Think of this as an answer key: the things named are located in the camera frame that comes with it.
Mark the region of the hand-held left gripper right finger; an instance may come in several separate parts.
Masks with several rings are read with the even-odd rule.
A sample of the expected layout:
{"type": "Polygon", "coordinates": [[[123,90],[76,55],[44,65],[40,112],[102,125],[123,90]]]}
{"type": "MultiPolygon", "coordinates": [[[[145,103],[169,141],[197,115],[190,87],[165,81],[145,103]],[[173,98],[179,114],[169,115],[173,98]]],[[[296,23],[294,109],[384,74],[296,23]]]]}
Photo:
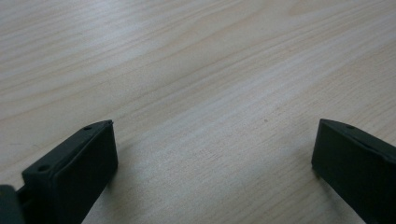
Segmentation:
{"type": "Polygon", "coordinates": [[[368,224],[396,224],[396,147],[339,121],[321,119],[313,170],[368,224]]]}

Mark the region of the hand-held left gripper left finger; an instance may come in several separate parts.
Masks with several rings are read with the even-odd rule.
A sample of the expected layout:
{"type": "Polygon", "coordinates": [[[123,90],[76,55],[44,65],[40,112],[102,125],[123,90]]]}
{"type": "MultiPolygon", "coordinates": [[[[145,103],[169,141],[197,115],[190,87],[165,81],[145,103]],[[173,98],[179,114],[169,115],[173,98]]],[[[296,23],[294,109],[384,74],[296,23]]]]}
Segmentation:
{"type": "Polygon", "coordinates": [[[81,224],[118,167],[113,122],[88,125],[22,173],[28,224],[81,224]]]}

